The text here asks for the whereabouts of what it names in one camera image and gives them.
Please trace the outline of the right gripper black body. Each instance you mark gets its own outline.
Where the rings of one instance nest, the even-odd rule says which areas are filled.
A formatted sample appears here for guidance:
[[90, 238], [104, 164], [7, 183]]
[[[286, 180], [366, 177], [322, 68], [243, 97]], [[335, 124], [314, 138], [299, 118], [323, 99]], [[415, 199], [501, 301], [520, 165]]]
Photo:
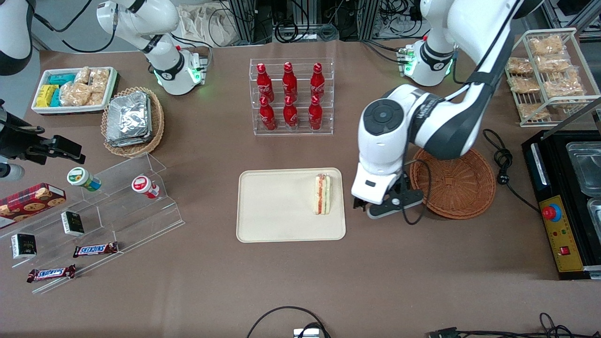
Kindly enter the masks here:
[[44, 140], [40, 135], [45, 132], [41, 126], [32, 126], [21, 118], [9, 113], [4, 107], [5, 101], [0, 100], [0, 155], [10, 160], [31, 162], [46, 162], [43, 154], [33, 154], [29, 151], [41, 145]]

